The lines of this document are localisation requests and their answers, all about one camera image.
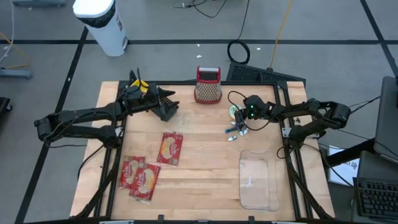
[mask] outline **red cheese grater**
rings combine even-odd
[[[197,69],[197,85],[194,97],[197,103],[218,103],[222,97],[221,69],[200,67]]]

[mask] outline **yellow cable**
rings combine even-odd
[[[0,32],[0,35],[8,42],[8,44],[10,44],[10,47],[15,47],[15,49],[17,49],[17,51],[18,51],[28,62],[30,62],[29,57],[28,57],[19,47],[17,47],[15,44],[13,44],[3,33]],[[27,66],[29,66],[29,63],[23,64],[23,65],[13,65],[13,66],[7,67],[7,69],[12,69],[12,68],[23,68],[23,67],[27,67]]]
[[[271,64],[269,65],[270,68],[272,68],[272,64],[274,64],[274,58],[275,58],[275,52],[276,52],[276,46],[278,45],[278,40],[280,38],[280,33],[282,33],[282,29],[284,28],[285,22],[287,15],[289,15],[290,9],[292,8],[293,0],[289,1],[289,6],[287,6],[286,12],[285,12],[285,17],[284,20],[282,21],[282,24],[280,25],[278,36],[276,37],[275,40],[275,46],[274,46],[274,51],[272,53],[272,59],[271,59]]]

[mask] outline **trash can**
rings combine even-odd
[[[105,54],[124,54],[128,38],[115,0],[76,0],[73,12],[99,43]]]

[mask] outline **computer keyboard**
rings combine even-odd
[[[354,178],[358,214],[398,218],[398,181]]]

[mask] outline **wire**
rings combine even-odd
[[[246,16],[248,14],[249,3],[250,3],[250,0],[248,0],[248,4],[246,5],[246,12],[244,13],[244,19],[243,19],[243,23],[242,23],[241,33],[239,34],[239,37],[236,40],[232,40],[231,42],[229,42],[228,47],[227,47],[227,51],[226,51],[227,54],[228,54],[228,58],[229,58],[229,60],[231,62],[240,63],[242,65],[247,65],[249,63],[249,61],[250,61],[250,49],[249,49],[249,47],[244,42],[241,42],[239,40],[241,38],[241,36],[242,36],[242,33],[243,33],[244,23],[246,22]],[[246,51],[246,55],[247,56],[246,56],[246,60],[245,61],[237,62],[234,58],[232,58],[232,55],[231,55],[231,52],[230,52],[230,48],[231,48],[231,46],[233,44],[240,44],[243,47],[243,49]]]
[[[11,48],[11,46],[13,46],[15,49],[17,49],[19,54],[21,54],[25,58],[25,60],[28,61],[27,64],[13,65],[13,66],[7,67],[6,69],[28,67],[29,66],[29,62],[30,62],[30,58],[25,54],[25,52],[23,50],[21,50],[19,47],[17,47],[15,44],[13,44],[3,33],[0,32],[0,35],[10,44],[9,49]]]
[[[102,144],[101,147],[99,147],[97,150],[95,150],[93,153],[91,153],[80,165],[79,170],[77,172],[77,179],[79,179],[80,176],[80,171],[83,168],[83,166],[86,164],[86,162],[91,159],[97,152],[99,152],[102,148],[104,147],[104,144]]]
[[[359,136],[359,135],[357,135],[357,134],[350,133],[350,132],[348,132],[348,131],[343,131],[343,130],[341,130],[341,129],[337,129],[337,131],[341,131],[342,133],[347,133],[347,134],[350,134],[350,135],[352,135],[352,136],[356,136],[356,137],[358,137],[358,138],[370,140],[370,141],[372,141],[372,142],[374,142],[374,143],[376,143],[376,144],[379,144],[379,145],[381,145],[382,147],[386,148],[391,154],[393,154],[394,156],[398,157],[398,155],[397,155],[394,151],[392,151],[391,149],[389,149],[389,148],[388,148],[387,146],[385,146],[384,144],[379,143],[378,141],[375,141],[375,140],[373,140],[373,139],[369,139],[369,138],[366,138],[366,137],[362,137],[362,136]]]
[[[220,11],[223,9],[223,7],[224,7],[224,5],[225,5],[225,3],[226,3],[226,0],[224,0],[224,3],[223,3],[223,5],[220,7],[220,9],[218,10],[218,12],[214,15],[214,16],[209,16],[208,14],[205,14],[204,12],[202,12],[201,10],[199,10],[198,8],[197,8],[197,5],[195,4],[195,1],[196,0],[193,0],[192,1],[192,6],[198,11],[198,12],[200,12],[202,15],[204,15],[204,16],[206,16],[206,17],[209,17],[209,18],[215,18],[219,13],[220,13]]]
[[[244,99],[246,99],[246,97],[245,97],[242,93],[240,93],[240,92],[238,92],[238,91],[234,91],[234,90],[233,90],[233,91],[230,91],[230,92],[228,93],[228,95],[227,95],[228,101],[229,101],[232,105],[234,105],[235,108],[238,110],[239,107],[238,107],[236,104],[234,104],[234,103],[231,101],[231,99],[229,98],[229,96],[230,96],[231,93],[237,93],[237,94],[243,96]]]
[[[376,97],[376,98],[374,98],[374,99],[372,99],[372,100],[368,100],[368,101],[360,102],[360,103],[357,103],[357,104],[355,104],[355,105],[351,105],[351,106],[349,106],[349,107],[352,107],[352,106],[356,106],[356,105],[360,105],[360,104],[362,104],[362,103],[365,103],[364,105],[361,105],[361,106],[359,106],[359,107],[355,108],[355,110],[353,110],[353,111],[351,112],[351,114],[353,114],[353,113],[357,112],[358,110],[360,110],[360,109],[361,109],[361,108],[363,108],[364,106],[366,106],[366,105],[368,105],[368,104],[372,103],[373,101],[375,101],[375,100],[377,100],[377,99],[380,99],[380,97],[381,97],[381,96],[378,96],[378,97]]]
[[[87,146],[85,145],[76,145],[76,144],[66,144],[66,145],[62,145],[62,146],[50,146],[47,145],[47,147],[52,148],[52,149],[56,149],[56,148],[61,148],[61,147],[83,147],[83,146]]]
[[[246,12],[244,12],[244,18],[243,18],[241,33],[239,34],[239,37],[237,38],[237,40],[239,40],[241,38],[241,36],[242,36],[244,23],[246,22],[246,16],[248,15],[249,3],[250,3],[250,0],[248,0],[248,4],[246,5]]]
[[[118,134],[118,136],[117,136],[116,139],[119,139],[123,132],[124,132],[123,129],[120,130],[120,132],[119,132],[119,134]],[[79,170],[78,170],[78,173],[77,173],[77,179],[79,179],[80,171],[81,171],[81,169],[83,168],[83,166],[86,164],[86,162],[87,162],[89,159],[91,159],[91,158],[92,158],[98,151],[100,151],[103,147],[104,147],[104,144],[102,144],[101,147],[99,147],[97,150],[95,150],[93,153],[91,153],[91,154],[81,163],[81,165],[80,165],[80,167],[79,167]]]
[[[12,22],[12,25],[11,25],[11,27],[12,27],[12,28],[11,28],[11,29],[12,29],[12,33],[11,33],[11,44],[10,44],[10,46],[8,47],[6,53],[0,58],[0,62],[1,62],[5,57],[7,57],[7,54],[8,54],[8,52],[10,51],[10,49],[11,49],[11,47],[12,47],[12,44],[14,43],[15,22],[14,22],[14,5],[13,5],[13,3],[12,3],[12,0],[10,0],[10,4],[11,4],[11,22]]]
[[[354,187],[351,183],[349,183],[346,179],[344,179],[342,176],[339,175],[339,173],[336,172],[336,170],[334,170],[334,168],[329,164],[329,162],[326,160],[325,155],[322,153],[322,151],[320,149],[317,149],[316,147],[313,147],[309,144],[305,144],[305,146],[311,147],[317,151],[319,151],[319,153],[321,154],[321,158],[323,160],[323,162],[326,164],[326,166],[328,168],[330,168],[342,181],[344,181],[344,183],[346,183],[347,185],[349,185],[350,187]]]
[[[287,9],[286,9],[285,16],[284,16],[284,19],[282,21],[282,24],[280,25],[280,28],[279,28],[279,31],[278,31],[278,36],[276,37],[276,40],[275,40],[275,46],[274,46],[274,51],[272,53],[271,64],[269,65],[270,68],[272,68],[272,65],[274,64],[274,58],[275,58],[275,53],[276,53],[276,47],[278,45],[278,40],[280,38],[280,34],[282,33],[282,29],[283,29],[283,27],[285,25],[286,18],[289,15],[290,9],[292,8],[292,4],[293,4],[293,0],[290,0],[289,1],[289,6],[287,6]]]
[[[199,4],[196,4],[195,6],[200,6],[201,4],[203,4],[205,2],[207,2],[207,0],[204,0],[203,2],[201,2]],[[185,9],[185,8],[191,8],[194,5],[193,1],[191,2],[191,4],[185,5],[186,3],[188,3],[188,2],[183,2],[183,1],[175,2],[175,3],[173,3],[173,8],[175,8],[175,9]],[[176,4],[181,4],[182,7],[175,7]]]
[[[247,127],[249,130],[251,130],[251,131],[260,131],[261,129],[265,128],[265,127],[270,123],[270,121],[271,121],[273,118],[275,118],[275,116],[276,116],[276,114],[275,114],[271,119],[269,119],[268,122],[267,122],[264,126],[262,126],[261,128],[250,128],[247,124],[246,124],[246,127]]]
[[[277,151],[276,151],[276,157],[278,157],[279,159],[286,159],[286,155],[285,155],[285,157],[280,157],[279,156],[279,151],[281,150],[281,149],[283,149],[284,147],[282,146],[282,147],[280,147]]]

